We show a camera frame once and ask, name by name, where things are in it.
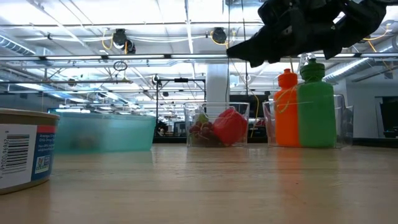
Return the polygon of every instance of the wooden table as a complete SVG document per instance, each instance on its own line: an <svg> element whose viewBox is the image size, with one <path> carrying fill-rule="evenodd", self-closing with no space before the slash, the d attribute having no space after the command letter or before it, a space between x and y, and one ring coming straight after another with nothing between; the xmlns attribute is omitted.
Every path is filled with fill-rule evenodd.
<svg viewBox="0 0 398 224"><path fill-rule="evenodd" d="M57 156L0 196L0 223L398 223L397 149L186 149Z"/></svg>

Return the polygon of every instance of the clear plastic bin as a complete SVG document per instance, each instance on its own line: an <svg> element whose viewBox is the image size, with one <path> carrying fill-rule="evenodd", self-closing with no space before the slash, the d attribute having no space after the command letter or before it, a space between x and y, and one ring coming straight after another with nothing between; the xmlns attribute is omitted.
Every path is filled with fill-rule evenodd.
<svg viewBox="0 0 398 224"><path fill-rule="evenodd" d="M246 146L249 110L249 103L185 103L187 146Z"/></svg>
<svg viewBox="0 0 398 224"><path fill-rule="evenodd" d="M156 118L151 116L55 113L56 153L149 151Z"/></svg>
<svg viewBox="0 0 398 224"><path fill-rule="evenodd" d="M306 106L309 106L311 108L313 108L314 110L317 110L317 107L319 105L317 105L317 100L313 101L313 102L306 102ZM281 112L278 112L275 110L276 105L278 104L277 101L270 101L270 102L263 102L262 106L263 106L263 111L264 111L264 119L266 122L266 129L267 129L267 138L268 138L268 145L269 146L282 146L282 147L319 147L319 148L342 148L345 147L347 145L352 145L352 140L353 140L353 120L354 120L354 113L353 113L353 107L346 107L345 106L345 99L342 95L334 95L334 102L335 102L335 111L334 111L334 115L335 115L335 135L333 136L327 136L329 137L328 139L330 140L330 138L333 138L333 144L322 144L322 133L324 133L324 130L326 130L327 128L322 126L322 125L318 125L318 126L311 126L311 124L309 124L308 126L306 126L305 123L303 122L298 122L298 127L297 128L297 133L299 136L299 145L298 146L293 146L293 145L286 145L286 144L281 144L278 141L281 142L281 140L277 140L280 138L277 138L277 130L276 130L276 123L275 123L275 113L281 113L283 112L281 110ZM284 109L288 106L299 106L298 104L284 104ZM320 123L322 124L323 120L320 118L314 118L314 121L316 123ZM289 133L291 131L291 129L289 128L294 128L294 125L289 125L286 126L286 129L283 130L285 133ZM309 144L309 145L305 145L302 144L302 137L303 137L303 130L306 129L312 129L312 132L317 132L320 135L318 136L318 145L316 144Z"/></svg>

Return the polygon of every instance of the ceiling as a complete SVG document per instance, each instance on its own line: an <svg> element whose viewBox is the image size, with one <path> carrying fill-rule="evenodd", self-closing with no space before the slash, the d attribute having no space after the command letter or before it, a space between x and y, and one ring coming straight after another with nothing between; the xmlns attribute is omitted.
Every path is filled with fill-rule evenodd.
<svg viewBox="0 0 398 224"><path fill-rule="evenodd" d="M33 4L40 4L45 11L38 10L28 0L1 0L0 1L0 34L6 35L13 41L30 49L48 49L53 55L105 55L123 54L113 47L104 48L101 39L109 39L116 28L126 29L137 49L137 54L225 54L226 46L215 44L211 38L206 38L215 27L222 27L228 34L230 30L230 45L234 45L250 38L263 26L257 9L261 5L248 4L242 12L241 7L228 7L223 0L187 0L188 14L185 12L183 0L43 0ZM388 7L384 21L398 21L397 7ZM377 45L395 34L398 29L393 22L389 27L385 25L371 36L378 38L372 43ZM371 52L368 43L356 44L343 52ZM8 49L0 47L0 56L18 56ZM322 61L327 68L331 68L339 61ZM84 84L74 87L61 85L70 90L150 90L153 88L151 80L154 75L161 78L198 78L205 79L209 63L227 63L226 60L175 61L151 60L148 66L145 60L131 60L132 65L126 72L115 72L118 78L126 77L133 84ZM34 63L9 63L38 76L44 76L44 69L35 68ZM293 67L297 70L299 63L294 61ZM257 89L277 88L275 78L290 63L264 63L257 68L248 66L250 76L249 86ZM58 68L48 69L49 74L55 75L54 80L109 80L109 71L114 72L112 66L107 68L68 68L58 71ZM232 76L246 74L244 62L235 62L229 65ZM244 83L238 79L238 84L232 90L244 89ZM184 89L185 92L170 93L172 99L203 99L200 86L195 83L170 82L166 89ZM118 93L118 96L133 103L153 103L148 94Z"/></svg>

